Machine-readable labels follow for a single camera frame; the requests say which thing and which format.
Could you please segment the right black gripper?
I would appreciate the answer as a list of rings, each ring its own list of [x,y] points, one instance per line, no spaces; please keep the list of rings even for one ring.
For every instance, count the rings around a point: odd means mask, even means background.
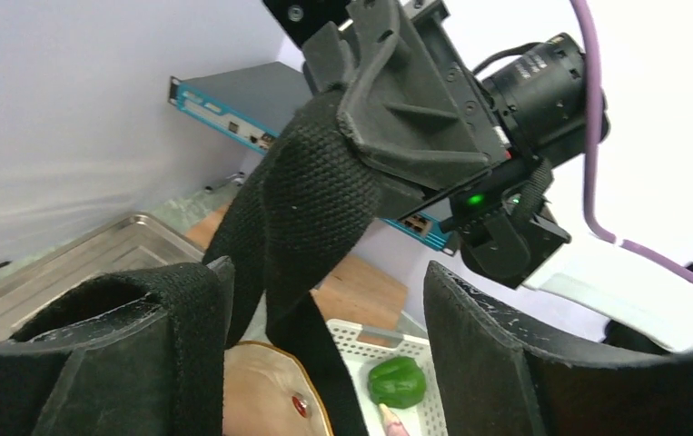
[[[569,242],[545,212],[552,170],[586,142],[585,56],[568,35],[499,52],[478,79],[441,1],[269,1],[311,87],[341,83],[336,118],[378,175],[380,217],[437,217],[465,265],[509,288]]]

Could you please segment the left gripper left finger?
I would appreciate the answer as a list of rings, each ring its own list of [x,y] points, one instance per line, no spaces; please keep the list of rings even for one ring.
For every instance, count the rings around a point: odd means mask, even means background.
[[[102,275],[0,341],[0,435],[219,435],[234,268]]]

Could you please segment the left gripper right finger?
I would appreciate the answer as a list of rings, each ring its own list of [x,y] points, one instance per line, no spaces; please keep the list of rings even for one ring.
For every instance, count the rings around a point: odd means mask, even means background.
[[[693,352],[582,339],[428,265],[425,320],[451,435],[693,435]]]

